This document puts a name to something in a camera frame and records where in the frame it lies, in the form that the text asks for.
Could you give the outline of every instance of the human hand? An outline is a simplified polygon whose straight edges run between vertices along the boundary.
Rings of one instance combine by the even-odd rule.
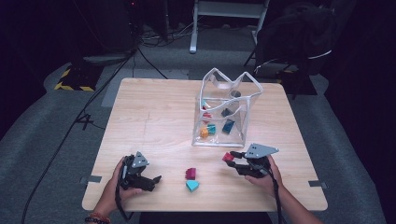
[[[279,185],[280,188],[283,188],[283,183],[282,183],[282,176],[280,175],[279,169],[277,168],[274,159],[272,158],[271,155],[268,155],[268,161],[271,164],[271,170],[274,174],[274,178]],[[275,197],[274,193],[274,182],[271,176],[266,175],[263,178],[256,178],[250,175],[246,175],[245,179],[248,180],[250,183],[257,185],[259,187],[262,187],[264,192],[271,195],[272,197]]]
[[[122,161],[123,158],[119,161],[119,164],[117,164],[116,169],[113,172],[113,176],[110,180],[108,180],[98,204],[93,209],[94,213],[98,213],[103,217],[109,217],[112,211],[118,209],[116,204],[116,187],[119,180]],[[142,189],[131,188],[125,190],[123,188],[120,188],[121,203],[123,203],[126,199],[131,198],[138,193],[141,193],[142,191]]]

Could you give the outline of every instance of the yellow black tape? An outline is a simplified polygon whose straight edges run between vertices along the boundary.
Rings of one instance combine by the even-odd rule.
[[[79,85],[64,85],[64,82],[70,78],[71,74],[71,67],[69,66],[64,73],[62,74],[61,78],[58,81],[58,84],[55,86],[55,90],[66,90],[66,91],[95,91],[94,87],[91,86],[79,86]]]

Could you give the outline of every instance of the teal block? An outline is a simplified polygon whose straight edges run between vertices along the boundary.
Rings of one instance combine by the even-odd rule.
[[[187,188],[190,190],[190,192],[195,191],[199,187],[199,182],[196,180],[187,180],[186,182]]]
[[[210,135],[214,135],[216,133],[216,125],[215,124],[207,124],[207,131]]]

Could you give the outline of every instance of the transparent container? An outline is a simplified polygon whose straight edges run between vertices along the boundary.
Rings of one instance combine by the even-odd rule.
[[[249,111],[262,92],[262,85],[248,72],[231,81],[219,69],[210,70],[196,97],[192,145],[244,147]]]

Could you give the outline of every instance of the cable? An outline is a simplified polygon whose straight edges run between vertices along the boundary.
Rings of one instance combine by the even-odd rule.
[[[66,132],[66,135],[62,139],[61,144],[57,147],[55,152],[53,153],[51,159],[49,160],[49,163],[47,164],[47,167],[44,169],[44,172],[41,174],[39,177],[38,181],[35,183],[35,187],[33,188],[32,192],[29,195],[29,198],[24,206],[23,213],[22,213],[22,218],[21,218],[21,224],[24,224],[24,220],[26,219],[26,213],[27,209],[29,207],[30,201],[32,201],[33,196],[35,195],[35,191],[37,190],[38,186],[40,185],[41,181],[44,179],[44,176],[46,175],[47,171],[49,170],[50,166],[52,165],[53,161],[55,160],[55,157],[58,155],[59,151],[61,150],[62,146],[64,145],[64,142],[66,141],[68,135],[71,133],[74,125],[76,124],[76,120],[80,118],[80,116],[85,113],[85,109],[92,103],[92,101],[98,96],[98,94],[105,88],[105,86],[111,81],[111,79],[114,78],[114,76],[121,70],[121,68],[128,62],[128,60],[131,58],[131,56],[126,59],[121,65],[119,65],[116,70],[114,71],[113,75],[111,78],[99,89],[98,92],[96,92],[87,102],[87,104],[84,105],[84,107],[79,111],[78,115],[74,119],[73,123],[70,125],[69,129]]]
[[[165,44],[162,44],[162,45],[161,45],[161,43],[163,42],[163,40],[158,35],[151,35],[150,33],[152,30],[146,31],[145,33],[148,32],[148,35],[142,35],[142,45],[145,47],[148,47],[148,48],[168,46],[168,45],[172,44],[173,42],[175,42],[176,40],[183,38],[186,35],[192,35],[192,26],[193,26],[193,22],[191,22],[189,25],[185,26],[184,28],[181,28],[178,31],[173,31],[173,32],[169,33],[167,36],[171,40],[168,40]],[[156,39],[157,43],[148,43],[147,42],[152,39]]]
[[[94,127],[98,128],[98,129],[103,129],[103,130],[106,129],[106,128],[100,127],[100,126],[98,126],[98,125],[96,125],[96,124],[94,124],[94,123],[91,123],[91,125],[93,125]]]
[[[161,76],[163,76],[165,79],[168,79],[168,77],[166,77],[160,70],[158,70],[158,68],[156,66],[154,66],[154,64],[152,64],[147,58],[146,56],[143,54],[142,50],[140,50],[140,48],[138,48],[140,54],[143,56],[143,58],[146,60],[146,62],[148,62],[153,68],[155,68],[155,70],[157,70],[157,72],[159,72],[161,74]]]
[[[271,63],[271,62],[276,61],[276,60],[280,60],[280,59],[272,59],[272,60],[270,60],[270,61],[267,61],[267,62],[265,62],[265,63],[262,63],[262,64],[258,65],[258,66],[254,69],[254,73],[257,75],[257,72],[259,71],[259,69],[260,69],[263,65],[266,65],[266,64]]]
[[[126,159],[124,159],[122,161],[122,168],[124,168],[126,166],[125,160]],[[126,216],[126,213],[125,213],[125,211],[122,208],[121,196],[120,196],[120,184],[121,184],[121,182],[122,182],[122,172],[120,171],[119,179],[117,181],[117,186],[116,186],[116,205],[117,205],[117,208],[120,210],[120,213],[122,214],[122,217],[124,218],[124,220],[125,221],[129,221],[129,220],[131,220],[132,216],[134,215],[134,212],[131,212],[129,216]]]
[[[282,223],[287,224],[285,218],[282,216],[282,204],[281,204],[280,198],[279,198],[279,185],[277,184],[277,181],[274,177],[274,173],[273,173],[271,167],[268,170],[263,167],[262,167],[262,169],[264,170],[265,173],[267,173],[269,176],[271,176],[271,178],[273,180],[274,194],[275,194],[275,200],[276,200],[277,223],[278,224],[282,224]]]

